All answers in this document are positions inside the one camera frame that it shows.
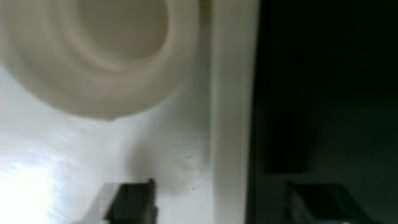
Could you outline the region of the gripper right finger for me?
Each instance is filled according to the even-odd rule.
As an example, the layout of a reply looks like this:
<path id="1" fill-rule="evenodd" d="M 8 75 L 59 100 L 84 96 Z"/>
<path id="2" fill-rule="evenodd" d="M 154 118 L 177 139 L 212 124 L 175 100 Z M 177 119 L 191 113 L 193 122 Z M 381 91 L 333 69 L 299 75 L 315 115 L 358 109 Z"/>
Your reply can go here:
<path id="1" fill-rule="evenodd" d="M 285 224 L 377 224 L 340 184 L 287 183 Z"/>

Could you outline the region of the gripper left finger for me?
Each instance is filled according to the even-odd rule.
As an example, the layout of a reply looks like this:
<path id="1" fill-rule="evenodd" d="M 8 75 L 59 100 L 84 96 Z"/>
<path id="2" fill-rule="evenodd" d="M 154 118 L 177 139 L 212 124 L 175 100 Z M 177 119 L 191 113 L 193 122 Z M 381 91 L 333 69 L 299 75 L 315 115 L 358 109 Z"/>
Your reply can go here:
<path id="1" fill-rule="evenodd" d="M 120 186 L 109 210 L 104 216 L 107 224 L 157 224 L 157 182 L 150 179 L 141 183 Z"/>

